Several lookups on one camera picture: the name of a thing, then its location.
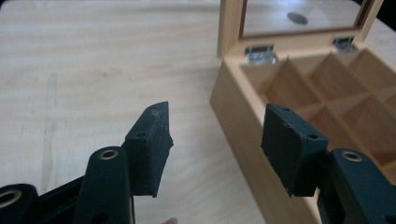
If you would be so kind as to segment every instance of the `light wood table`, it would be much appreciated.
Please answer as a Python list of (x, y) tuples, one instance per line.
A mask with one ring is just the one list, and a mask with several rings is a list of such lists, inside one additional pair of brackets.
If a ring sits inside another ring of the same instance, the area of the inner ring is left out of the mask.
[[(143, 110), (169, 101), (175, 146), (137, 223), (264, 223), (209, 105), (218, 1), (9, 1), (0, 11), (0, 186), (39, 193), (119, 146)], [(396, 64), (396, 35), (368, 42)]]

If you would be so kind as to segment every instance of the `box lid frame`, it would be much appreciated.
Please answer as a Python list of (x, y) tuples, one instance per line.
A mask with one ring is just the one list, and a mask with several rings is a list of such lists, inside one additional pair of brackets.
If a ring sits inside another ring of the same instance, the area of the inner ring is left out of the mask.
[(364, 42), (383, 0), (364, 0), (355, 26), (343, 29), (308, 31), (293, 34), (243, 36), (248, 0), (221, 0), (218, 57), (244, 55), (247, 47), (275, 45), (274, 51), (331, 48), (335, 38), (354, 37)]

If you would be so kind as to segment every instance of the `black metal bracket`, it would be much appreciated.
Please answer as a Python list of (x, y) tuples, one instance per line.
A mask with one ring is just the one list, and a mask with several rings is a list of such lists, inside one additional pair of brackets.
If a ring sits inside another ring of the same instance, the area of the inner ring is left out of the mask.
[(363, 153), (329, 140), (294, 111), (268, 104), (262, 149), (289, 196), (320, 189), (323, 223), (396, 223), (396, 188)]
[(0, 188), (0, 223), (134, 223), (134, 195), (157, 197), (173, 146), (168, 103), (149, 106), (121, 147), (95, 151), (84, 176), (41, 196), (34, 186)]

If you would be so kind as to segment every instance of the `metal hinge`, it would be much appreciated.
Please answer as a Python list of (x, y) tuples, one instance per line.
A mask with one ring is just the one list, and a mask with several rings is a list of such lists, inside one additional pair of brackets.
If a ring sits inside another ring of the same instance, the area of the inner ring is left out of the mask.
[(350, 53), (356, 50), (355, 46), (353, 46), (353, 36), (352, 37), (343, 37), (343, 38), (336, 38), (332, 42), (334, 46), (338, 49), (341, 53)]
[(248, 47), (245, 49), (247, 60), (252, 65), (260, 65), (264, 63), (277, 63), (274, 54), (274, 45)]

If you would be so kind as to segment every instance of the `wooden box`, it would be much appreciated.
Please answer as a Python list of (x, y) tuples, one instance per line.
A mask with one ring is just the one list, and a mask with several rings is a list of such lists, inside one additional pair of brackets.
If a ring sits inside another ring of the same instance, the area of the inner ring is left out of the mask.
[[(294, 29), (279, 26), (282, 18), (265, 21), (257, 15), (260, 10), (267, 17), (282, 15), (285, 5), (276, 4), (288, 1), (248, 1), (221, 1), (218, 55), (223, 61), (210, 102), (267, 223), (319, 222), (316, 200), (289, 198), (262, 152), (268, 102), (298, 112), (329, 137), (329, 150), (365, 153), (396, 184), (396, 70), (364, 44), (382, 0), (366, 0), (361, 7), (323, 1), (331, 11), (325, 17), (335, 20), (323, 29), (315, 21), (307, 29), (304, 18), (297, 21), (305, 26), (295, 24), (303, 29)], [(253, 15), (247, 21), (250, 3)], [(300, 3), (290, 1), (288, 7)], [(348, 14), (343, 10), (356, 12), (347, 27), (337, 20)], [(323, 17), (319, 11), (316, 15)], [(245, 35), (247, 24), (259, 23), (266, 35)]]

